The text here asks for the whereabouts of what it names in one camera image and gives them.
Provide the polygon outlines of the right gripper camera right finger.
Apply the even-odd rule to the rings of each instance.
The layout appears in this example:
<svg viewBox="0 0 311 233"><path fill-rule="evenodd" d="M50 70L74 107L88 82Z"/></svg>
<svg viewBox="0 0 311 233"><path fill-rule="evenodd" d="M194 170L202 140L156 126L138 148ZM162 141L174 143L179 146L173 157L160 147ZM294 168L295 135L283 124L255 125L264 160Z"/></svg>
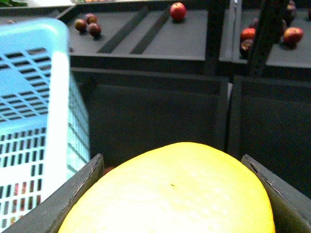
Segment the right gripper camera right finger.
<svg viewBox="0 0 311 233"><path fill-rule="evenodd" d="M311 231L311 199L249 155L241 162L261 181L269 196L277 233Z"/></svg>

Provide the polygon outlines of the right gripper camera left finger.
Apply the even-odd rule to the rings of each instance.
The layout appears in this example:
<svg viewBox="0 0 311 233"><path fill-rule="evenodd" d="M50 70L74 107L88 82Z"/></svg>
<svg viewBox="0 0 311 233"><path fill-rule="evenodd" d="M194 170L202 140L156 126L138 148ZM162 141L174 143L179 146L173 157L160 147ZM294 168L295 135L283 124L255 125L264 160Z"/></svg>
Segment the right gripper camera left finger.
<svg viewBox="0 0 311 233"><path fill-rule="evenodd" d="M4 233L56 233L69 211L102 176L104 157L97 154L88 164L41 204L4 230Z"/></svg>

